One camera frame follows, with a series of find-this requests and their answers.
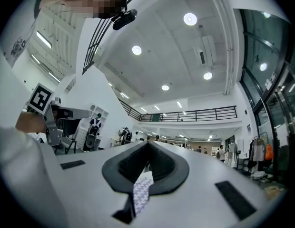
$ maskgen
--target white ceiling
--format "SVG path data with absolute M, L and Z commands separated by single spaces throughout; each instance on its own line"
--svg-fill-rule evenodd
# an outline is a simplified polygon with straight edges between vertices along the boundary
M 183 21 L 183 16 L 189 12 L 197 16 L 194 26 Z M 212 36 L 215 42 L 217 62 L 212 68 L 204 68 L 194 51 L 202 36 Z M 132 53 L 134 45 L 142 48 L 140 56 Z M 220 93 L 225 88 L 226 47 L 212 0 L 155 3 L 125 28 L 110 55 L 105 66 L 99 69 L 114 86 L 120 84 L 118 88 L 129 96 L 125 101 L 131 106 Z M 213 72 L 210 81 L 203 79 L 207 71 Z M 117 77 L 128 88 L 121 85 Z M 169 85 L 170 90 L 162 91 L 163 84 Z
M 183 135 L 185 138 L 188 139 L 200 139 L 200 140 L 207 140 L 210 135 L 213 135 L 212 139 L 226 139 L 235 134 L 235 131 L 238 128 L 221 128 L 221 129 L 170 129 L 170 128 L 161 128 L 160 129 L 160 135 L 165 136 L 167 138 L 180 138 L 179 134 Z M 153 136 L 155 134 L 152 134 L 152 132 L 157 133 L 157 128 L 153 127 L 137 127 L 137 129 L 134 128 L 133 132 L 135 130 L 140 130 L 144 133 L 149 133 Z
M 76 70 L 74 37 L 79 19 L 84 21 L 84 18 L 59 4 L 43 8 L 39 13 L 35 29 L 51 42 L 52 48 L 47 47 L 34 32 L 28 51 L 46 66 L 37 64 L 37 67 L 51 79 L 53 78 L 47 71 L 51 71 L 57 79 L 62 80 L 68 72 Z M 75 82 L 74 79 L 68 86 L 68 90 L 74 86 Z

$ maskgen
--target person standing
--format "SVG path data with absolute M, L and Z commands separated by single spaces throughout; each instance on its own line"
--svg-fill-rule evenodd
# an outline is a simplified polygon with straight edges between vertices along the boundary
M 201 146 L 198 147 L 197 152 L 201 153 Z
M 220 148 L 220 150 L 218 151 L 218 153 L 219 153 L 219 160 L 221 161 L 221 162 L 225 162 L 225 154 L 227 153 L 227 151 L 224 151 L 223 150 L 223 148 L 224 148 L 224 146 L 223 145 L 220 145 L 219 146 L 219 148 Z
M 121 141 L 121 138 L 123 137 L 123 140 L 121 142 L 121 145 L 124 145 L 124 144 L 128 144 L 128 143 L 131 143 L 132 142 L 132 137 L 133 137 L 133 134 L 132 132 L 126 127 L 124 129 L 124 131 L 122 132 L 122 134 L 120 134 L 120 138 L 119 138 L 119 141 Z
M 102 114 L 101 113 L 98 113 L 97 117 L 94 118 L 94 119 L 91 119 L 91 121 L 89 122 L 90 127 L 89 127 L 89 129 L 87 131 L 87 134 L 86 134 L 86 138 L 85 138 L 85 143 L 84 143 L 83 149 L 81 149 L 83 152 L 89 152 L 90 151 L 90 148 L 88 148 L 87 145 L 86 145 L 87 136 L 89 134 L 93 134 L 93 135 L 95 135 L 95 137 L 97 135 L 99 135 L 99 130 L 100 130 L 100 127 L 102 125 L 102 122 L 100 121 L 101 116 L 102 116 Z

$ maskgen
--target black rubber strip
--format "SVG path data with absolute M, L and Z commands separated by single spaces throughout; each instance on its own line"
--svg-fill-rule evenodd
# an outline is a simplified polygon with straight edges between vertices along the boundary
M 63 163 L 63 164 L 61 164 L 61 167 L 63 170 L 66 170 L 66 169 L 77 167 L 77 166 L 84 165 L 84 164 L 85 164 L 85 162 L 83 160 L 79 160 L 79 161 Z
M 216 183 L 215 186 L 240 220 L 246 219 L 256 212 L 256 209 L 230 182 L 219 182 Z

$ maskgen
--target air conditioner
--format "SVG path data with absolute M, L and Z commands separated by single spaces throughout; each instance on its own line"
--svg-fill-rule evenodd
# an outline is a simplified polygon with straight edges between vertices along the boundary
M 214 65 L 216 62 L 216 51 L 212 36 L 203 36 L 198 39 L 196 55 L 201 65 Z

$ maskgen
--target black stripe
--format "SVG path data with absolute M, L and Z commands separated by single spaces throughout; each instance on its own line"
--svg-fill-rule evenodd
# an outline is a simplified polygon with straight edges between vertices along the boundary
M 240 220 L 246 219 L 256 211 L 230 182 L 219 182 L 216 183 L 215 186 Z

